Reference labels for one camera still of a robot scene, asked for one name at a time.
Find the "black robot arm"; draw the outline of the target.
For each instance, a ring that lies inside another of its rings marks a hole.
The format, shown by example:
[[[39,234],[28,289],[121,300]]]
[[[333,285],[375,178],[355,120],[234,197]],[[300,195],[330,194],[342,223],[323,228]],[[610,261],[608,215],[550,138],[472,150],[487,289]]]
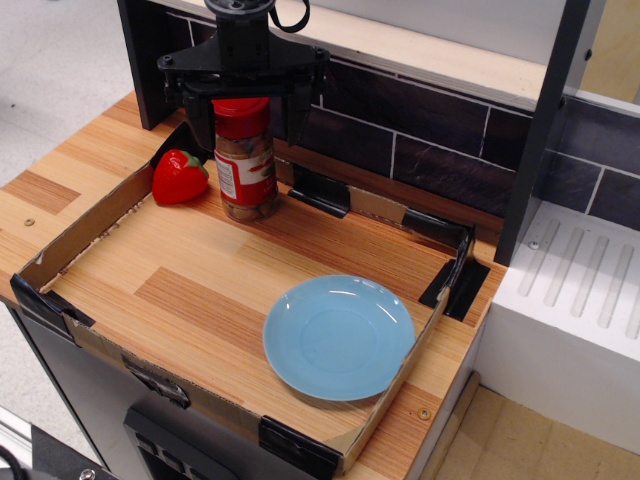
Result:
[[[280,97],[283,130],[289,145],[304,132],[311,105],[325,86],[330,53],[320,47],[273,34],[297,33],[310,19],[310,3],[298,23],[284,26],[274,1],[207,1],[216,32],[205,42],[164,55],[157,66],[165,76],[165,93],[184,108],[197,145],[212,153],[216,146],[213,102],[224,99]]]

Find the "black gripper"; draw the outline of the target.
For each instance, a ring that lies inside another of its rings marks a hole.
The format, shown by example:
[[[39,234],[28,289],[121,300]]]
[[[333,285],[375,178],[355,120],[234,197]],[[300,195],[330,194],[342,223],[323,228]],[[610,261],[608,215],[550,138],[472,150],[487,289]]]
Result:
[[[216,146],[212,101],[280,97],[286,141],[297,145],[321,93],[327,50],[281,38],[267,19],[220,20],[206,41],[161,56],[165,92],[183,105],[197,145]]]

